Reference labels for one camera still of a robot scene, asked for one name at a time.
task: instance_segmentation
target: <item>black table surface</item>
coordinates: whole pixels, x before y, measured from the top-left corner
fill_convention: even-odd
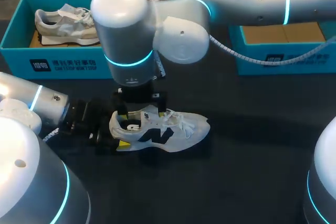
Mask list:
[[[3,35],[8,21],[0,22]],[[213,34],[227,42],[226,29]],[[336,115],[334,74],[237,75],[235,59],[210,46],[193,65],[163,60],[168,108],[209,118],[208,137],[180,153],[145,149],[62,156],[92,204],[91,223],[294,224],[315,143]],[[3,59],[0,71],[8,72]],[[75,98],[108,98],[112,80],[35,80]],[[53,142],[56,152],[64,151]]]

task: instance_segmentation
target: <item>shoe laces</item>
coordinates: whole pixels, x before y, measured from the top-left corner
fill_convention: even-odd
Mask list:
[[[168,122],[168,120],[173,117],[176,124],[166,124],[165,122]],[[183,114],[180,112],[175,112],[173,110],[167,109],[167,112],[164,113],[163,117],[163,126],[164,127],[175,127],[178,126],[185,134],[185,138],[188,139],[191,137],[191,135],[194,133],[195,125],[192,123],[189,123],[184,118]]]
[[[77,8],[76,10],[80,11],[77,15],[81,16],[81,18],[79,20],[76,20],[75,23],[84,23],[88,26],[93,25],[93,18],[90,10],[81,7]]]

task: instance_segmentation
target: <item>new balance sneaker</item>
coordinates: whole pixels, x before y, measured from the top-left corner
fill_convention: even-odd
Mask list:
[[[35,12],[35,25],[42,45],[77,43],[82,46],[97,44],[99,38],[91,12],[65,4],[56,12]]]
[[[130,145],[117,151],[137,151],[147,147],[161,148],[167,152],[179,152],[194,146],[205,138],[210,130],[207,118],[202,115],[167,110],[159,117],[157,108],[129,112],[124,120],[115,111],[110,120],[113,138]]]

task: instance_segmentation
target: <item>blue shoe box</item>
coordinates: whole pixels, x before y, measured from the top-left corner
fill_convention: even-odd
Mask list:
[[[12,74],[24,79],[111,79],[101,47],[29,48],[35,11],[54,12],[65,3],[90,9],[91,0],[20,0],[0,44]]]
[[[336,35],[336,22],[319,23],[322,34],[328,40]],[[280,61],[300,56],[319,46],[321,42],[296,42],[273,44],[248,44],[241,26],[229,28],[234,51],[257,60]],[[336,42],[303,61],[285,66],[262,66],[236,59],[239,75],[335,73]]]

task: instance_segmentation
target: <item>shoe tongue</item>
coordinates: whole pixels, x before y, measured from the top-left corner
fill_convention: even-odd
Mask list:
[[[157,112],[157,108],[149,105],[141,111],[141,124],[145,124],[147,121],[156,121],[160,119]]]
[[[58,14],[62,17],[68,17],[73,20],[79,20],[82,18],[78,13],[76,13],[76,9],[71,5],[65,4],[60,10],[57,11]]]

